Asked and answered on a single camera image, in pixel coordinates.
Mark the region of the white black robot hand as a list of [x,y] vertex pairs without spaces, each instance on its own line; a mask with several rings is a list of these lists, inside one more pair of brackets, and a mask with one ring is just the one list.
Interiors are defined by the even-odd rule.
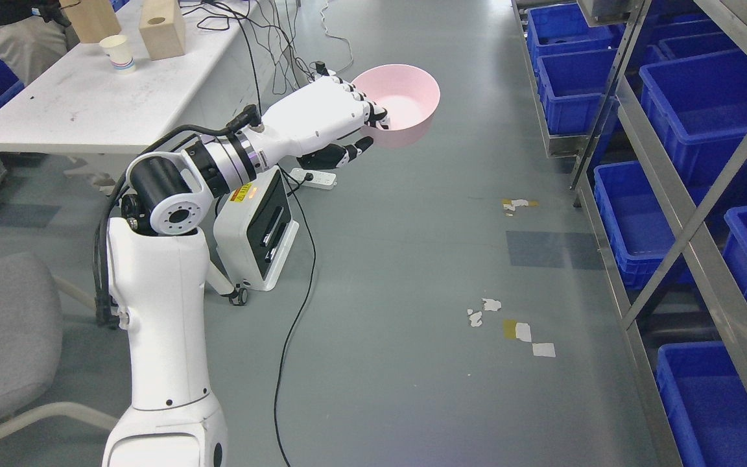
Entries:
[[322,76],[273,104],[262,115],[262,131],[246,129],[252,147],[270,165],[290,156],[306,171],[344,167],[373,145],[362,137],[351,145],[338,139],[365,125],[388,129],[388,110],[340,77]]

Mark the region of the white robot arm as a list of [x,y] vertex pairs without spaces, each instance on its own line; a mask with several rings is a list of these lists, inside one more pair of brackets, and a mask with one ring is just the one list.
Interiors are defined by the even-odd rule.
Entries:
[[220,130],[181,125],[133,159],[95,238],[100,305],[118,305],[130,345],[130,406],[104,466],[222,466],[228,431],[211,389],[204,327],[209,249],[200,222],[213,202],[257,178],[261,160],[238,136],[258,126],[245,107]]

